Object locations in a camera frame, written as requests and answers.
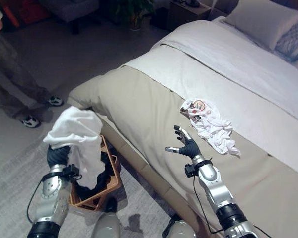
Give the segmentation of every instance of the gray pants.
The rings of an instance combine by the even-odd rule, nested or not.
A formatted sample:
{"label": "gray pants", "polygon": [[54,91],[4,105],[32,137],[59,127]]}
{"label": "gray pants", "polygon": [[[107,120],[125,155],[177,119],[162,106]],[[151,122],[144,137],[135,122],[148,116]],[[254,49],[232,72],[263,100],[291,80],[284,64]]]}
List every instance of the gray pants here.
{"label": "gray pants", "polygon": [[[46,88],[40,87],[29,72],[17,61],[17,53],[10,43],[0,35],[0,72],[5,75],[13,85],[25,95],[44,103],[50,99],[51,94]],[[23,119],[29,115],[29,108],[15,96],[9,94],[0,85],[0,108],[15,119]]]}

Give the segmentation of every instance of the rug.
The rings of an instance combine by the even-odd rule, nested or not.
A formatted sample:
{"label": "rug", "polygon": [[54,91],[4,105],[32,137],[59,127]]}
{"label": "rug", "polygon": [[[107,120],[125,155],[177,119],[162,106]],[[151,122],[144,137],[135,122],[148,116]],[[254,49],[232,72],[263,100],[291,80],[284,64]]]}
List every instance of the rug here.
{"label": "rug", "polygon": [[[28,202],[43,175],[48,173],[48,145],[39,138],[21,154],[0,167],[0,238],[25,238],[32,225],[27,220]],[[126,162],[121,163],[122,187],[111,193],[118,200],[118,218],[122,238],[161,238],[175,212],[153,188]],[[30,218],[42,191],[42,185],[30,206]],[[60,238],[89,238],[103,212],[71,207],[61,226]]]}

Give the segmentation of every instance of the sneaker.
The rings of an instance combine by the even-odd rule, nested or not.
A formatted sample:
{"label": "sneaker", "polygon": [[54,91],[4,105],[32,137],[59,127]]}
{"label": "sneaker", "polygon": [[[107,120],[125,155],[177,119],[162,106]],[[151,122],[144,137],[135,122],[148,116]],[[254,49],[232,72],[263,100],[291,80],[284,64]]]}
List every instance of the sneaker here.
{"label": "sneaker", "polygon": [[54,106],[54,107],[58,107],[58,106],[61,106],[63,105],[63,100],[59,97],[56,97],[56,96],[52,96],[49,100],[48,100],[48,103],[51,105],[51,106]]}
{"label": "sneaker", "polygon": [[21,123],[28,128],[36,128],[40,125],[39,120],[31,115],[28,115],[25,119],[21,120]]}

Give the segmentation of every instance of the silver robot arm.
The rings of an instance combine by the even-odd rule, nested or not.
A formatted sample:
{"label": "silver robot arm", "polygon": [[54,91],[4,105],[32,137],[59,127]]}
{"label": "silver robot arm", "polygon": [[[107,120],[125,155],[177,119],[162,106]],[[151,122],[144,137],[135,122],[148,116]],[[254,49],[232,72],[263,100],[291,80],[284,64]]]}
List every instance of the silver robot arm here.
{"label": "silver robot arm", "polygon": [[234,197],[221,179],[219,170],[211,160],[205,159],[192,137],[181,127],[174,126],[175,133],[185,146],[182,148],[166,147],[168,152],[189,156],[192,164],[185,165],[187,177],[197,175],[199,183],[205,190],[208,202],[218,217],[224,230],[225,238],[260,238],[255,227],[239,208]]}
{"label": "silver robot arm", "polygon": [[77,180],[79,169],[67,164],[69,147],[48,150],[50,171],[42,178],[43,189],[35,219],[27,238],[57,238],[68,213],[71,181]]}

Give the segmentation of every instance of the white cloth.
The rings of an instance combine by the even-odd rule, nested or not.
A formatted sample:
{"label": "white cloth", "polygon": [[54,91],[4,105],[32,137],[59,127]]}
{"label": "white cloth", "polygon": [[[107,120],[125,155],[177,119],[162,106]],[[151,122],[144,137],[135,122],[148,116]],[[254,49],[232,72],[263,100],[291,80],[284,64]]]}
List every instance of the white cloth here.
{"label": "white cloth", "polygon": [[187,115],[198,135],[220,154],[240,155],[229,135],[233,127],[228,120],[221,119],[218,109],[205,99],[191,98],[184,101],[180,112]]}
{"label": "white cloth", "polygon": [[105,170],[101,157],[100,131],[103,124],[93,111],[69,107],[56,120],[52,130],[43,139],[52,149],[70,146],[68,164],[79,168],[81,186],[94,189],[97,176]]}

